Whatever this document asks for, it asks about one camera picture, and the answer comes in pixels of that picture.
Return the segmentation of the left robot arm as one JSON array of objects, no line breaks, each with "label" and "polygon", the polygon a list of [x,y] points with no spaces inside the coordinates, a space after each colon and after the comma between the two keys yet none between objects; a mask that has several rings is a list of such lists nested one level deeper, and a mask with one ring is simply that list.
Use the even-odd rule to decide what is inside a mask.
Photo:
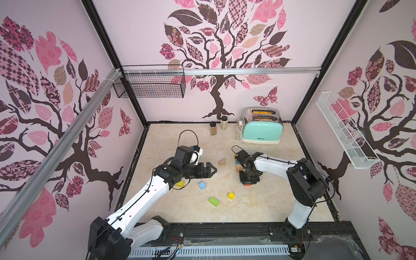
[{"label": "left robot arm", "polygon": [[131,251],[155,241],[169,228],[160,217],[137,226],[138,220],[163,195],[183,178],[208,179],[217,173],[211,163],[192,165],[161,164],[157,166],[145,186],[119,210],[103,219],[97,217],[90,226],[86,259],[125,260]]}]

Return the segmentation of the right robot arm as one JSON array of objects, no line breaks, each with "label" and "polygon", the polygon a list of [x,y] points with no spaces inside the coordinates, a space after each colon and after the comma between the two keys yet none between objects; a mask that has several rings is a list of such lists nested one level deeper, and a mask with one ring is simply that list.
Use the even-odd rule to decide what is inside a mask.
[{"label": "right robot arm", "polygon": [[245,186],[257,184],[265,172],[289,182],[295,202],[285,220],[283,233],[288,240],[298,239],[315,204],[328,189],[326,178],[306,158],[290,161],[269,157],[261,152],[250,155],[240,151],[235,155],[235,160],[243,169],[239,171],[239,178]]}]

